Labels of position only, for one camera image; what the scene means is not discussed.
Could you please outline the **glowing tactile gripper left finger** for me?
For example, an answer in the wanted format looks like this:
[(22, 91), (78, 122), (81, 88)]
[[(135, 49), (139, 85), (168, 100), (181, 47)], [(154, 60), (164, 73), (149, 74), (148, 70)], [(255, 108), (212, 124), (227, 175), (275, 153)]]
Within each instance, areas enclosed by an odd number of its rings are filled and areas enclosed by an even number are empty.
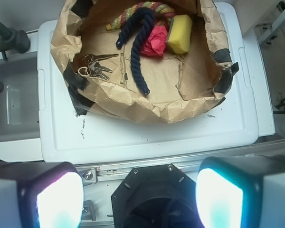
[(0, 162), (0, 228), (77, 228), (83, 202), (69, 162)]

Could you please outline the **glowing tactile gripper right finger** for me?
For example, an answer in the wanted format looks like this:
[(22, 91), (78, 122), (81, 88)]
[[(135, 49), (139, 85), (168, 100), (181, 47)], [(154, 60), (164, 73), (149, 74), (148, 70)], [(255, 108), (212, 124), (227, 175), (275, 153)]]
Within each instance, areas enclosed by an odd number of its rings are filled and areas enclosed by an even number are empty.
[(206, 228), (285, 228), (285, 155), (207, 157), (195, 198)]

